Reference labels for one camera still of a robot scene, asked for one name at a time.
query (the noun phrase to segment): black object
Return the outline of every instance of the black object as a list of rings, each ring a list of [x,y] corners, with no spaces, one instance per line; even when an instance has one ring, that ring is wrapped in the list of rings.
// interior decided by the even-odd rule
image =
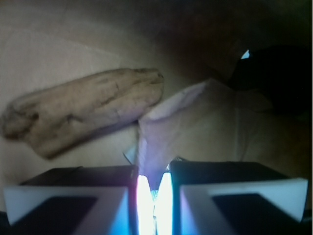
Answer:
[[[212,197],[239,235],[299,234],[301,226],[259,194]]]
[[[171,162],[173,185],[173,234],[181,234],[180,186],[287,179],[268,167],[249,162]]]
[[[13,235],[70,235],[96,202],[94,197],[52,197],[12,226]]]
[[[296,46],[273,46],[250,52],[237,62],[228,82],[237,91],[259,89],[279,114],[312,110],[312,52]]]
[[[129,220],[130,220],[130,230],[132,234],[138,234],[137,228],[137,210],[136,210],[136,185],[138,178],[138,167],[135,165],[126,165],[126,166],[108,166],[108,167],[68,167],[68,168],[54,168],[40,174],[30,180],[27,180],[21,183],[22,186],[65,186],[65,187],[128,187],[128,202],[129,202]],[[78,203],[79,199],[73,201],[72,199],[64,199],[57,198],[52,201],[45,202],[44,205],[41,205],[37,211],[34,211],[30,215],[29,218],[25,218],[27,221],[33,221],[34,213],[44,213],[43,210],[48,208],[57,208],[52,207],[51,205],[62,205],[64,201],[70,201],[71,203]],[[50,226],[50,224],[45,223],[46,220],[43,221],[43,226]],[[58,221],[54,222],[56,227],[59,226]],[[18,230],[28,231],[28,234],[35,234],[35,232],[31,232],[25,226],[18,226]]]

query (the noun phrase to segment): paper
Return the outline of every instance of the paper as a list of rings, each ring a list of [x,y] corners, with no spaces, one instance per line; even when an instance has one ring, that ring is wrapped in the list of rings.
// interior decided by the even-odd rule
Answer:
[[[311,178],[309,131],[271,110],[257,91],[237,93],[214,79],[188,87],[139,120],[139,173],[157,189],[167,165],[180,156],[259,162],[290,177]]]

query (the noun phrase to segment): blue light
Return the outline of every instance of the blue light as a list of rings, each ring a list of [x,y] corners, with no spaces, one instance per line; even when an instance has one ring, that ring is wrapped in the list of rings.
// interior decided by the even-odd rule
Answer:
[[[148,179],[143,175],[139,175],[137,179],[137,213],[139,235],[155,234],[153,210],[154,204],[150,193]]]
[[[173,188],[170,173],[163,174],[155,205],[155,216],[157,233],[160,235],[171,235],[173,221]]]
[[[250,53],[249,53],[249,50],[247,50],[241,57],[241,59],[247,59],[250,57]]]

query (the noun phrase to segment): piece of wood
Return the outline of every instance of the piece of wood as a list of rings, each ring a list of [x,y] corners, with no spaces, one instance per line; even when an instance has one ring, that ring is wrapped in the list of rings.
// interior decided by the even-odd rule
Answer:
[[[1,134],[50,158],[99,130],[137,120],[162,91],[156,69],[101,72],[15,99],[0,118]]]

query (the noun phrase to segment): driftwood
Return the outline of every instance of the driftwood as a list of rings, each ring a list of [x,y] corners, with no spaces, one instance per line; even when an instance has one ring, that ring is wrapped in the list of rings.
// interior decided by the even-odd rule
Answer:
[[[162,91],[156,69],[94,74],[12,101],[0,118],[1,134],[50,158],[99,130],[137,120]]]

